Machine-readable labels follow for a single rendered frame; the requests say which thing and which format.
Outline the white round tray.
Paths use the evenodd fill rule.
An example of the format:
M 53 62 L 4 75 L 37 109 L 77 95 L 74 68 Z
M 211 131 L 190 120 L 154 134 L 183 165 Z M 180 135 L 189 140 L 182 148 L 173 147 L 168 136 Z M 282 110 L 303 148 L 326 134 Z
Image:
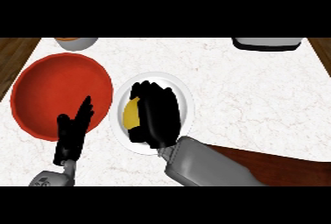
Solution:
M 122 145 L 122 147 L 139 153 L 140 155 L 156 155 L 158 152 L 149 147 L 146 143 L 133 143 L 128 137 L 128 131 L 122 126 L 122 111 L 130 101 L 130 90 L 133 84 L 148 81 L 155 82 L 161 88 L 171 88 L 171 91 L 177 98 L 179 110 L 180 110 L 180 135 L 186 136 L 192 127 L 193 120 L 193 99 L 192 93 L 183 84 L 182 80 L 171 74 L 164 72 L 146 72 L 130 78 L 120 88 L 115 90 L 112 103 L 109 107 L 109 123 L 114 136 Z

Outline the grey cup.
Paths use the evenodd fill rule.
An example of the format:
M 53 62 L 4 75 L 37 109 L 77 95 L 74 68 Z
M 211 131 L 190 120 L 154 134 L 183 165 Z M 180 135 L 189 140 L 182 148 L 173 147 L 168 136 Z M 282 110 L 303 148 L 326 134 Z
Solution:
M 93 46 L 97 38 L 56 38 L 60 47 L 68 51 L 83 51 Z

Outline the yellow lemon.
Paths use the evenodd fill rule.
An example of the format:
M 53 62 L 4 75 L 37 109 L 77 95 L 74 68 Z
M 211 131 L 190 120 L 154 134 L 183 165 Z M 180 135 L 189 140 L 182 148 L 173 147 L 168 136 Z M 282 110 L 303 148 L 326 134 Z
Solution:
M 122 111 L 122 126 L 127 130 L 140 126 L 139 100 L 139 97 L 130 100 Z

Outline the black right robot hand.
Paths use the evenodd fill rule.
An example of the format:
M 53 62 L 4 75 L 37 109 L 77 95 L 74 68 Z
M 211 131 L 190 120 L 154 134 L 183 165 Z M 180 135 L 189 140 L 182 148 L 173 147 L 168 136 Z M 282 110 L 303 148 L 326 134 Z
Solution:
M 180 129 L 180 110 L 171 88 L 146 80 L 134 83 L 130 99 L 139 98 L 139 126 L 128 130 L 128 140 L 146 143 L 152 149 L 167 148 L 176 144 Z

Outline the red round plate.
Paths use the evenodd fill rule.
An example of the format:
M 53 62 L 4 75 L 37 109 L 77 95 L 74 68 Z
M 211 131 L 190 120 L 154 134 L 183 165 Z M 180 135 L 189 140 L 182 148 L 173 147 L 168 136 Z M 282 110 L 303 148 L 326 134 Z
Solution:
M 10 109 L 21 129 L 35 138 L 57 140 L 57 115 L 74 118 L 86 97 L 94 115 L 87 130 L 102 122 L 112 101 L 112 84 L 103 66 L 78 53 L 50 54 L 21 73 L 10 95 Z

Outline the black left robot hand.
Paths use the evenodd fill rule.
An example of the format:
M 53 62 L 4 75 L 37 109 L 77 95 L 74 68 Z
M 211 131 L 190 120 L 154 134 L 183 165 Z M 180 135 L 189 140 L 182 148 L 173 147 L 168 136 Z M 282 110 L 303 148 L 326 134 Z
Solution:
M 90 96 L 87 96 L 77 110 L 75 118 L 71 119 L 66 114 L 60 114 L 56 117 L 57 141 L 53 158 L 55 165 L 62 166 L 68 160 L 78 160 L 93 115 L 93 105 Z

